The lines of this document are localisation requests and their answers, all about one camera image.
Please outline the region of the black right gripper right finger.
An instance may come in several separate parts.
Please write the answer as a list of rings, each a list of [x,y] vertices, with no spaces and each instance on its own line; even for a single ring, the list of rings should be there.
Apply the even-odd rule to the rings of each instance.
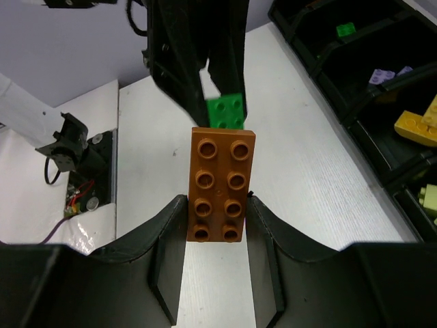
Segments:
[[[354,243],[337,251],[246,205],[258,327],[435,327],[436,245]]]

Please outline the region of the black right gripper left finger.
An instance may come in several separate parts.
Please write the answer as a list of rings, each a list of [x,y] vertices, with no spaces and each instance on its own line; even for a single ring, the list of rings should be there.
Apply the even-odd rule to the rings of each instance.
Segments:
[[[188,200],[85,255],[62,244],[1,246],[2,327],[172,327]]]

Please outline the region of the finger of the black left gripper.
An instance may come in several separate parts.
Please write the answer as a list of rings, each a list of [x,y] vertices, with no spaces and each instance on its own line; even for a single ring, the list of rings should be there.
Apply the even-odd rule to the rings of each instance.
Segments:
[[[220,94],[245,96],[244,45],[247,1],[144,1],[144,58],[156,86],[197,126],[210,119],[200,70]]]

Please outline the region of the green lego piece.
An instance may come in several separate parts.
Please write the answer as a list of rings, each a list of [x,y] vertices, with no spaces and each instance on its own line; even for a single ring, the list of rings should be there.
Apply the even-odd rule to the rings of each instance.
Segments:
[[[244,128],[244,107],[241,94],[229,94],[206,100],[210,128]]]

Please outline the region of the brown lego plate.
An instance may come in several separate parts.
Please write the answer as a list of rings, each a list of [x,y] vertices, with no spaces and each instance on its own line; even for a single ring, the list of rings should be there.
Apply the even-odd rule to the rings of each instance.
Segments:
[[[188,182],[190,242],[240,242],[256,134],[192,128]]]

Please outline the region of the lime rounded lego brick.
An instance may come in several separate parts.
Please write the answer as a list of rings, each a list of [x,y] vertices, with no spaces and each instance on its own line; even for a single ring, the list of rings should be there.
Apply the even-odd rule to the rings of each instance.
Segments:
[[[434,184],[427,184],[425,187],[421,187],[418,194],[419,204],[422,205],[425,212],[431,217],[434,224],[436,224],[436,200],[437,186]]]

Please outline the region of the purple small lego brick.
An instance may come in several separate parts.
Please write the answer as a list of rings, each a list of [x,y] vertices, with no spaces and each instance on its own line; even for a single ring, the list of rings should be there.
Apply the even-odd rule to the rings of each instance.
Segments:
[[[369,84],[380,85],[396,77],[396,73],[390,70],[375,69],[369,79]]]

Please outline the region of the yellow curved lego brick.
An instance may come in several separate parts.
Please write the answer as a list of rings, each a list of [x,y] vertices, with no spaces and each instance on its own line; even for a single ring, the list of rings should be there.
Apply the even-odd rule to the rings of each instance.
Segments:
[[[397,119],[394,129],[400,136],[427,147],[436,147],[436,128],[421,122],[422,117],[404,111]]]

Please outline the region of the green lego brick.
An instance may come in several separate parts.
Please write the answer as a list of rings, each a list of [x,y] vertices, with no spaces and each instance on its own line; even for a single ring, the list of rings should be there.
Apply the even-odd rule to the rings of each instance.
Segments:
[[[354,26],[354,23],[349,22],[336,26],[336,31],[339,38],[344,38],[354,34],[356,32],[356,28]]]

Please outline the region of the yellow small lego brick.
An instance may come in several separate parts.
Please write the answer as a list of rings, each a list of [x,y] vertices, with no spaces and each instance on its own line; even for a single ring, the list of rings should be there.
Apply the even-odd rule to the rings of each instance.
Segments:
[[[421,122],[427,126],[437,128],[437,95],[423,114]]]

